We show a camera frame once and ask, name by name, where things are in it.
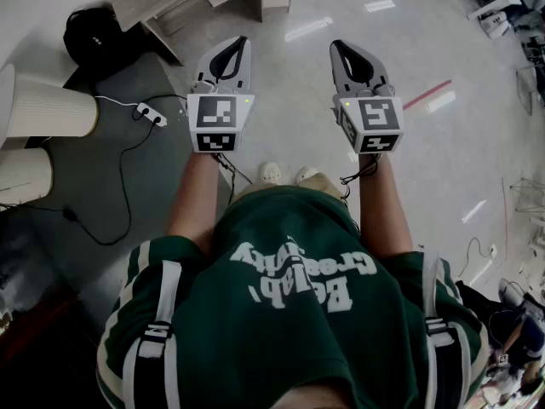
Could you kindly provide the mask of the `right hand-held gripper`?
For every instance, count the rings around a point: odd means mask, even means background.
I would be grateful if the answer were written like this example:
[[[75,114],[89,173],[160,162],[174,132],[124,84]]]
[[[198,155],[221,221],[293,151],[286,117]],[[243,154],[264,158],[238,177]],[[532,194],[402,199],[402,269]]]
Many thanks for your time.
[[[330,62],[337,90],[336,122],[354,152],[393,152],[404,135],[404,111],[385,66],[370,52],[341,39],[330,45]]]

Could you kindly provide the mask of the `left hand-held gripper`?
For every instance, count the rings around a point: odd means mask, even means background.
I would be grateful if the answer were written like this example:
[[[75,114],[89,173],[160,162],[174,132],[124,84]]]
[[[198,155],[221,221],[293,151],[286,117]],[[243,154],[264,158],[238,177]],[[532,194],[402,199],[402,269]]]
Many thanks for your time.
[[[236,152],[255,103],[252,94],[234,90],[250,88],[250,40],[238,36],[217,44],[199,59],[196,78],[186,97],[194,152]]]

